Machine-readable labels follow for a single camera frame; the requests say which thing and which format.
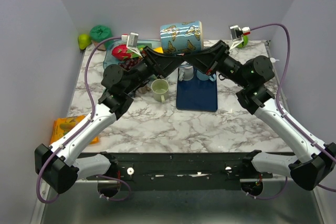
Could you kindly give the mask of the light green mug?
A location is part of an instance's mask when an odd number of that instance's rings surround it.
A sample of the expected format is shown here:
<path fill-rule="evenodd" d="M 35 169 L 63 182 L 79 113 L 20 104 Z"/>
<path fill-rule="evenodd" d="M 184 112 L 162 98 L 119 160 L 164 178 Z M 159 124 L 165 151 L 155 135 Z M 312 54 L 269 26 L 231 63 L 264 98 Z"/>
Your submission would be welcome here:
<path fill-rule="evenodd" d="M 153 99 L 165 103 L 169 96 L 169 83 L 164 79 L 156 79 L 151 84 Z"/>

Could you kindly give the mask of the large blue butterfly mug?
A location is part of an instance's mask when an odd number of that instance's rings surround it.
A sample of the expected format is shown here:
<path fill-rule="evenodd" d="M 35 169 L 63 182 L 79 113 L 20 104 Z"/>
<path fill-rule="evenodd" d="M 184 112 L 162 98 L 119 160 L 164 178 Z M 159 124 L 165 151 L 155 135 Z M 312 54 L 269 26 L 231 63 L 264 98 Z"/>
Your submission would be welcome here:
<path fill-rule="evenodd" d="M 160 41 L 164 54 L 193 54 L 204 49 L 201 21 L 172 23 L 160 27 Z"/>

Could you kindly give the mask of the pale grey-blue mug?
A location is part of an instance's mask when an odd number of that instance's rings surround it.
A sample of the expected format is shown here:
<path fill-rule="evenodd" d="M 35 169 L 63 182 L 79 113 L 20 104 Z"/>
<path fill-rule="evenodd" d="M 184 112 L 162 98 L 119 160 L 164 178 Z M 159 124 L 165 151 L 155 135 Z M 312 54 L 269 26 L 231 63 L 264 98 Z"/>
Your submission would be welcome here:
<path fill-rule="evenodd" d="M 178 81 L 190 81 L 194 77 L 194 68 L 191 65 L 180 66 L 178 69 Z"/>

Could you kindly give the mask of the brown striped mug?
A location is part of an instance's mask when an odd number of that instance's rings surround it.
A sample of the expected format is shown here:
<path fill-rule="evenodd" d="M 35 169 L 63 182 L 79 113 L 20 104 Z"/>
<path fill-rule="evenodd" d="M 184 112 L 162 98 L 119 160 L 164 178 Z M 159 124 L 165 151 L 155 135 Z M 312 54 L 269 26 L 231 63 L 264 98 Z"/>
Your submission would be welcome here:
<path fill-rule="evenodd" d="M 149 83 L 145 84 L 143 87 L 140 87 L 137 89 L 137 92 L 139 94 L 146 94 L 148 92 L 151 92 L 151 86 Z"/>

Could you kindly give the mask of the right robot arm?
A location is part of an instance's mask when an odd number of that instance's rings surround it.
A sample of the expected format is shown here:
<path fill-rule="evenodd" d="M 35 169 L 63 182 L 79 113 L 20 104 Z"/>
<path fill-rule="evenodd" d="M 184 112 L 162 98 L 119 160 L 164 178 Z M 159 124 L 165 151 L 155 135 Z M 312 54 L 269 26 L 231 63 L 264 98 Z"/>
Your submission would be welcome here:
<path fill-rule="evenodd" d="M 183 59 L 206 75 L 218 72 L 239 85 L 239 104 L 265 122 L 294 152 L 293 156 L 251 152 L 241 165 L 246 177 L 255 177 L 259 172 L 273 173 L 290 177 L 305 190 L 313 190 L 332 172 L 335 144 L 325 144 L 310 134 L 265 87 L 275 76 L 268 57 L 260 55 L 242 64 L 229 55 L 229 46 L 220 40 L 203 51 L 185 54 Z"/>

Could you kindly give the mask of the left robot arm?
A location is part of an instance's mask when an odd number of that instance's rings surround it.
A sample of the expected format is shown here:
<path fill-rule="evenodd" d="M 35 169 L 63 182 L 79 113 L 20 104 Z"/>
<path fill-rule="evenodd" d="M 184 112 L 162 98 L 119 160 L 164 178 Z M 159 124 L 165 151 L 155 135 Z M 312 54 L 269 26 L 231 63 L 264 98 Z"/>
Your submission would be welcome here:
<path fill-rule="evenodd" d="M 74 163 L 81 152 L 105 128 L 116 122 L 133 102 L 130 94 L 145 86 L 152 76 L 165 78 L 184 61 L 182 56 L 160 54 L 145 47 L 140 60 L 126 71 L 118 64 L 107 66 L 101 81 L 105 91 L 92 111 L 64 137 L 50 146 L 35 149 L 35 170 L 58 194 L 69 190 L 79 178 L 80 169 Z"/>

